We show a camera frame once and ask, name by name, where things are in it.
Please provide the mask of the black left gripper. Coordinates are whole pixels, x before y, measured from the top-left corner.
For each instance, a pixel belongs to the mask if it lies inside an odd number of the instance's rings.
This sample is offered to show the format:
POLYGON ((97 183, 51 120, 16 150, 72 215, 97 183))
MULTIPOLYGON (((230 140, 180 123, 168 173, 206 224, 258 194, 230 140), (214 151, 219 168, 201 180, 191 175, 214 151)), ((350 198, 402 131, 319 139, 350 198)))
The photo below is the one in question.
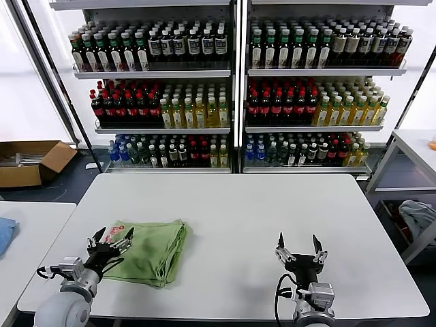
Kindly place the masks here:
POLYGON ((132 246, 134 228, 131 228, 126 235, 115 243, 101 243, 106 228, 103 227, 88 238, 87 252, 89 258, 84 267, 96 273, 106 273, 120 264, 120 254, 125 253, 132 246))

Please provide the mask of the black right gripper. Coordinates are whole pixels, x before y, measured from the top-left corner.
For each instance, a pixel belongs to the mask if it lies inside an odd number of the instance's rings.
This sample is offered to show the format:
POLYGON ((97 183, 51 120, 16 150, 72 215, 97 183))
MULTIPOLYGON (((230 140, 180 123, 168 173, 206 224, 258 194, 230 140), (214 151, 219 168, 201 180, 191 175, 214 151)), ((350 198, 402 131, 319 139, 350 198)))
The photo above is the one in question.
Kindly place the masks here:
POLYGON ((310 283, 317 283, 317 276, 322 272, 328 257, 328 251, 324 250, 321 242, 312 235, 313 245, 315 249, 314 255, 292 254, 285 247, 283 233, 279 233, 279 239, 275 254, 278 260, 284 264, 286 271, 295 275, 297 285, 309 285, 310 283))

